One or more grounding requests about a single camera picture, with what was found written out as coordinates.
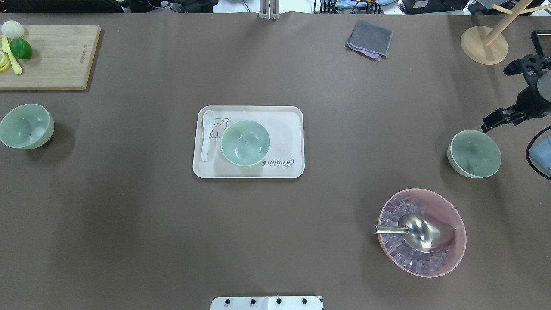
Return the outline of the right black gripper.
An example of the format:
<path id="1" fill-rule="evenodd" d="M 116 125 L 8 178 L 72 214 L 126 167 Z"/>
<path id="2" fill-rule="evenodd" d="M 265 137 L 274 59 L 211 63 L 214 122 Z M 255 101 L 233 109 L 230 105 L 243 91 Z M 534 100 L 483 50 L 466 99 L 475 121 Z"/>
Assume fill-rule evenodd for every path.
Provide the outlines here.
<path id="1" fill-rule="evenodd" d="M 542 118 L 550 114 L 551 104 L 543 98 L 538 91 L 530 87 L 522 90 L 516 103 L 508 109 L 499 108 L 483 119 L 481 130 L 486 133 L 497 126 L 506 125 L 510 122 L 521 123 L 531 118 Z"/>

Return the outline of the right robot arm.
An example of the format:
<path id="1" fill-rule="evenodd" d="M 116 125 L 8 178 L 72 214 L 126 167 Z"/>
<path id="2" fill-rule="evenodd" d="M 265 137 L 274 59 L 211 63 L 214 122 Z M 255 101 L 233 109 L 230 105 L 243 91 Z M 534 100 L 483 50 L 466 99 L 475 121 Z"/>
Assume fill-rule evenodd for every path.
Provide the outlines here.
<path id="1" fill-rule="evenodd" d="M 500 125 L 509 123 L 516 125 L 532 119 L 542 118 L 550 114 L 550 88 L 551 73 L 529 76 L 528 86 L 516 97 L 514 105 L 508 108 L 498 108 L 483 119 L 481 129 L 488 132 Z M 544 133 L 550 130 L 545 127 L 530 140 L 525 150 L 526 161 L 529 166 L 545 179 L 550 179 L 550 135 L 541 140 L 537 145 L 535 142 Z"/>

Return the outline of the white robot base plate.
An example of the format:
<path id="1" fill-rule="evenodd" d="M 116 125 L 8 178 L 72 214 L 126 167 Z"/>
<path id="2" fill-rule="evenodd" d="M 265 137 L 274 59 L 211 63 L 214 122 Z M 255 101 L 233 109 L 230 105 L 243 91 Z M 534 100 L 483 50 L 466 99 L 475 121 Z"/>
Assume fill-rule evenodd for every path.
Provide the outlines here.
<path id="1" fill-rule="evenodd" d="M 211 310 L 323 310 L 319 296 L 228 296 L 213 298 Z"/>

